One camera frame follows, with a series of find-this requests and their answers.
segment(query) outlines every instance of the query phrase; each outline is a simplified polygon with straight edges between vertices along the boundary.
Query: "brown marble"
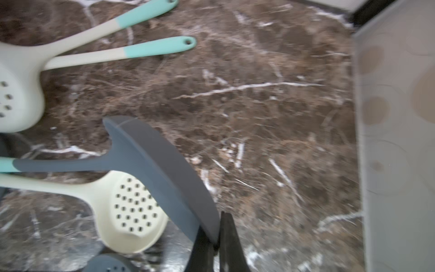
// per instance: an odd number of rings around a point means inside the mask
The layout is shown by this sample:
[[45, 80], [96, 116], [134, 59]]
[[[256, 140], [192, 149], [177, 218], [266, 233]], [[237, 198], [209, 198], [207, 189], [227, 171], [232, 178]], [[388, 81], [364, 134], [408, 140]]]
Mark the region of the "brown marble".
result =
[[[49, 43], [133, 7], [3, 0], [0, 41]], [[110, 146], [103, 116], [138, 117], [178, 147], [218, 209], [233, 214], [252, 271], [362, 272], [350, 30], [318, 11], [286, 0], [180, 0], [133, 26], [133, 36], [121, 30], [77, 48], [69, 53], [198, 40], [179, 54], [42, 72], [45, 114], [8, 135], [15, 155], [98, 155]], [[78, 183], [102, 174], [32, 176]], [[183, 271], [191, 246], [169, 224], [154, 247], [128, 257], [146, 271]], [[1, 203], [1, 271], [76, 270], [102, 248], [79, 200], [15, 190]]]

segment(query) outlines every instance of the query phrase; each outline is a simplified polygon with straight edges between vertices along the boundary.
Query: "slotted spoon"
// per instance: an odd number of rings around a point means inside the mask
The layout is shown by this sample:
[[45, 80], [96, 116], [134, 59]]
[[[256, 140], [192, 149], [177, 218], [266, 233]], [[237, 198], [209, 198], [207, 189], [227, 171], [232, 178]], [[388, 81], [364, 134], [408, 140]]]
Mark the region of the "slotted spoon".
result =
[[99, 52], [60, 56], [115, 31], [161, 15], [178, 0], [151, 0], [114, 19], [71, 37], [40, 46], [0, 43], [0, 133], [27, 129], [39, 121], [44, 110], [44, 95], [39, 73], [44, 69], [181, 52], [196, 44], [192, 37], [173, 37]]
[[61, 184], [0, 174], [0, 186], [70, 195], [92, 208], [98, 235], [103, 243], [120, 253], [141, 252], [162, 235], [167, 215], [148, 189], [134, 176], [110, 171], [85, 184]]
[[96, 158], [30, 160], [0, 157], [0, 172], [118, 170], [137, 177], [165, 213], [192, 241], [199, 226], [215, 245], [219, 213], [210, 193], [183, 155], [146, 123], [128, 116], [105, 117], [112, 148]]

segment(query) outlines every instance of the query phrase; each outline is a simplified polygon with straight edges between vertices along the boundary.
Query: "gray slotted utensil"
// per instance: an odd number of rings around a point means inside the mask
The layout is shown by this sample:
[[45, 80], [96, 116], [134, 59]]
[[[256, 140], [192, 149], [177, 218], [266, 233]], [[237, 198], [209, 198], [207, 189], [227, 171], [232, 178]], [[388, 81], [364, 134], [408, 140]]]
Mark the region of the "gray slotted utensil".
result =
[[140, 180], [165, 213], [194, 241], [202, 226], [218, 243], [219, 213], [210, 193], [175, 146], [158, 131], [127, 116], [105, 117], [112, 148], [96, 158], [29, 160], [0, 158], [0, 172], [67, 172], [118, 170]]

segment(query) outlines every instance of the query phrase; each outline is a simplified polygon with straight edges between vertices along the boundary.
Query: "gray spatula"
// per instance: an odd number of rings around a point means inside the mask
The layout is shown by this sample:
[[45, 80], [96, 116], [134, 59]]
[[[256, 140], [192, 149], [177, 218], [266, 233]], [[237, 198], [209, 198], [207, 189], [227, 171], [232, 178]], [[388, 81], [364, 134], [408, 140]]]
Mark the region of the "gray spatula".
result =
[[159, 132], [133, 117], [105, 117], [112, 148], [96, 158], [29, 160], [0, 158], [0, 172], [67, 172], [118, 170], [139, 179], [171, 220], [194, 241], [199, 226], [214, 244], [219, 213], [195, 170]]

